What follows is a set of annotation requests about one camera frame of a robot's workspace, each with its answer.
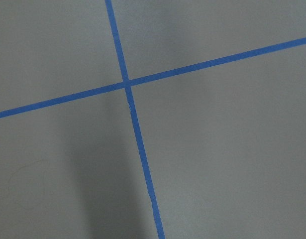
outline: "blue line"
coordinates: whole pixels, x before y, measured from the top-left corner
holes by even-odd
[[[62,96],[62,97],[54,98],[54,99],[47,100],[47,101],[41,101],[38,103],[21,106],[21,107],[6,110],[6,111],[1,111],[0,118],[24,113],[27,111],[33,111],[33,110],[37,110],[37,109],[44,108],[44,107],[54,106],[57,104],[62,104],[65,102],[74,101],[77,99],[82,99],[82,98],[86,98],[90,96],[95,96],[95,95],[99,95],[99,94],[103,94],[103,93],[107,93],[110,91],[115,91],[115,90],[119,90],[123,88],[124,88],[124,84],[120,82],[120,83],[103,86],[103,87],[99,87],[99,88],[88,90],[88,91],[82,91],[79,93],[74,93],[71,95]]]
[[[151,81],[164,79],[164,78],[171,77],[171,76],[181,75],[184,73],[209,68],[212,66],[221,65],[221,64],[232,62],[232,61],[238,61],[238,60],[242,60],[242,59],[246,59],[246,58],[250,58],[254,56],[259,56],[259,55],[263,55],[263,54],[267,54],[267,53],[271,53],[275,51],[280,51],[280,50],[284,50],[287,48],[292,48],[292,47],[305,45],[305,44],[306,44],[306,37],[300,38],[297,40],[293,40],[293,41],[287,41],[287,42],[272,45],[272,46],[258,48],[255,50],[246,51],[246,52],[242,52],[242,53],[238,53],[238,54],[234,54],[230,56],[217,58],[217,59],[210,60],[210,61],[204,61],[204,62],[200,62],[194,65],[184,66],[184,67],[180,67],[177,69],[152,74],[149,76],[139,77],[139,78],[130,80],[130,85],[135,86],[135,85],[139,85],[139,84],[143,84],[143,83],[147,83]]]
[[[119,34],[118,34],[118,30],[117,30],[117,25],[116,25],[116,20],[115,20],[115,16],[114,16],[112,2],[111,2],[111,0],[105,0],[105,4],[106,4],[107,14],[108,14],[108,18],[109,18],[109,22],[110,22],[110,25],[111,25],[113,38],[114,38],[115,49],[116,49],[116,53],[117,53],[119,67],[120,67],[123,82],[124,82],[125,93],[126,93],[127,102],[128,102],[129,109],[130,109],[130,114],[131,114],[131,118],[132,118],[135,138],[136,138],[137,147],[138,147],[138,151],[139,151],[139,156],[140,156],[140,159],[141,159],[143,172],[144,172],[144,177],[145,177],[145,181],[146,181],[147,191],[148,191],[149,197],[151,199],[151,203],[152,203],[153,216],[154,216],[154,220],[155,220],[155,225],[156,225],[156,229],[157,229],[158,238],[159,239],[165,239],[164,229],[163,229],[162,220],[161,220],[161,217],[160,217],[160,214],[159,214],[159,209],[158,209],[157,199],[156,199],[156,195],[155,195],[155,191],[154,191],[153,181],[152,181],[151,173],[150,173],[150,170],[149,170],[149,165],[148,165],[148,162],[147,162],[147,156],[146,156],[146,152],[145,152],[142,133],[141,133],[141,129],[140,129],[139,122],[138,122],[138,117],[137,117],[135,102],[134,102],[134,98],[133,98],[133,93],[132,93],[132,89],[131,89],[131,86],[130,86],[130,83],[129,83],[130,81],[129,81],[129,77],[128,77],[128,73],[127,73],[127,67],[126,67],[126,63],[125,63],[125,59],[124,59],[124,55],[123,55],[122,45],[121,45],[121,42],[120,42],[120,39],[119,39]]]

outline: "blue grout line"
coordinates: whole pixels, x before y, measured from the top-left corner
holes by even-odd
[[[116,84],[103,86],[103,87],[95,88],[92,90],[82,91],[82,92],[74,93],[74,94],[67,95],[67,96],[61,96],[61,97],[50,99],[47,101],[41,101],[38,103],[21,106],[21,107],[6,110],[6,111],[1,111],[0,118],[4,118],[7,116],[12,116],[12,115],[16,115],[16,114],[20,114],[20,113],[24,113],[28,111],[33,111],[33,110],[37,110],[37,109],[44,108],[44,107],[54,106],[54,105],[62,104],[62,103],[69,102],[69,101],[75,101],[77,99],[95,96],[95,95],[107,93],[110,91],[116,91],[116,90],[123,89],[123,88],[124,88],[124,84],[122,82],[119,82]]]
[[[128,77],[127,67],[126,67],[126,63],[125,63],[125,59],[124,59],[124,55],[123,55],[123,49],[122,49],[122,45],[121,45],[121,42],[120,42],[120,39],[119,39],[119,34],[118,34],[118,29],[117,29],[117,25],[116,25],[115,16],[114,16],[112,2],[111,2],[111,0],[105,0],[105,4],[106,4],[107,14],[108,14],[108,18],[109,18],[109,22],[110,22],[110,25],[111,25],[113,38],[114,38],[115,49],[116,49],[116,53],[117,53],[119,67],[120,67],[121,74],[122,74],[122,79],[123,79],[123,82],[124,82],[125,93],[126,93],[127,102],[128,102],[129,109],[130,109],[131,119],[132,119],[132,123],[133,123],[133,128],[134,128],[135,138],[136,138],[137,147],[138,147],[138,151],[139,151],[139,156],[140,156],[141,163],[142,163],[142,168],[143,168],[144,177],[145,177],[145,181],[146,181],[147,191],[148,191],[149,197],[151,199],[151,203],[152,203],[152,210],[153,210],[153,216],[154,216],[154,220],[155,220],[157,235],[158,235],[159,239],[165,239],[162,220],[161,220],[161,217],[160,217],[158,204],[157,204],[157,199],[156,199],[156,195],[155,195],[155,191],[154,191],[154,185],[153,185],[151,173],[150,173],[150,170],[149,170],[149,165],[148,165],[147,156],[146,156],[146,152],[145,152],[142,133],[141,133],[138,117],[137,117],[137,112],[136,112],[135,102],[134,102],[134,98],[133,98],[133,93],[132,93],[131,85],[129,83],[129,77]]]
[[[204,61],[204,62],[200,62],[194,65],[184,66],[184,67],[180,67],[177,69],[152,74],[149,76],[139,77],[139,78],[130,80],[130,84],[131,86],[135,86],[135,85],[139,85],[139,84],[143,84],[143,83],[147,83],[151,81],[160,80],[160,79],[167,78],[167,77],[181,75],[184,73],[209,68],[212,66],[217,66],[217,65],[226,64],[226,63],[233,62],[233,61],[243,60],[246,58],[259,56],[259,55],[263,55],[263,54],[267,54],[267,53],[271,53],[275,51],[281,51],[287,48],[292,48],[292,47],[305,45],[305,44],[306,44],[306,37],[300,38],[297,40],[293,40],[293,41],[283,42],[283,43],[272,45],[272,46],[262,47],[262,48],[258,48],[255,50],[246,51],[246,52],[242,52],[242,53],[238,53],[238,54],[234,54],[230,56],[217,58],[217,59],[210,60],[210,61]]]

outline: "gray floor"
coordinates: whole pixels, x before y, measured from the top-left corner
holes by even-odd
[[[306,36],[306,1],[113,0],[130,78]],[[104,1],[0,0],[0,111],[121,82]],[[306,239],[306,45],[132,88],[167,239]],[[0,119],[0,239],[157,239],[124,90]]]

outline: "vertical blue line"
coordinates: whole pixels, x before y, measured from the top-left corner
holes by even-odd
[[[121,42],[120,42],[120,39],[119,39],[119,34],[118,34],[118,30],[117,30],[117,25],[116,25],[116,20],[115,20],[115,16],[114,16],[112,2],[111,2],[111,0],[105,0],[105,4],[106,4],[107,14],[108,14],[108,18],[109,18],[109,22],[110,22],[110,25],[111,25],[113,38],[114,38],[114,44],[115,44],[115,49],[116,49],[116,53],[117,53],[118,63],[119,63],[119,67],[120,67],[120,70],[121,70],[122,79],[123,79],[123,82],[124,82],[125,93],[126,93],[127,102],[128,102],[129,109],[130,109],[130,114],[131,114],[131,118],[132,118],[132,123],[133,123],[135,138],[136,138],[136,142],[137,142],[137,147],[138,147],[138,151],[139,151],[139,156],[140,156],[142,167],[143,167],[146,186],[147,186],[148,194],[149,194],[149,197],[150,197],[151,203],[152,203],[153,215],[154,215],[154,220],[155,220],[155,225],[156,225],[156,229],[157,229],[158,238],[159,239],[165,239],[163,225],[162,225],[161,217],[160,217],[160,214],[159,214],[157,199],[156,199],[154,186],[153,186],[153,182],[152,182],[152,177],[151,177],[151,173],[150,173],[148,162],[147,162],[147,156],[146,156],[146,152],[145,152],[142,133],[141,133],[141,129],[140,129],[140,126],[139,126],[138,117],[137,117],[137,113],[136,113],[133,93],[132,93],[132,89],[131,89],[131,86],[130,86],[130,83],[129,83],[129,77],[128,77],[128,73],[127,73],[127,67],[126,67],[126,63],[125,63],[125,59],[124,59],[122,45],[121,45]]]

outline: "gray surface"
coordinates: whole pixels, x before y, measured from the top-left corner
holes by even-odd
[[[0,119],[8,238],[157,238],[124,91]]]
[[[306,36],[306,1],[113,0],[130,78]],[[104,1],[0,0],[0,111],[121,81]],[[306,46],[133,87],[167,239],[306,239]],[[0,119],[0,238],[157,238],[123,90]]]
[[[121,81],[104,1],[0,0],[0,111]]]
[[[168,239],[306,239],[306,46],[133,88]]]
[[[306,36],[306,0],[113,0],[130,78]]]

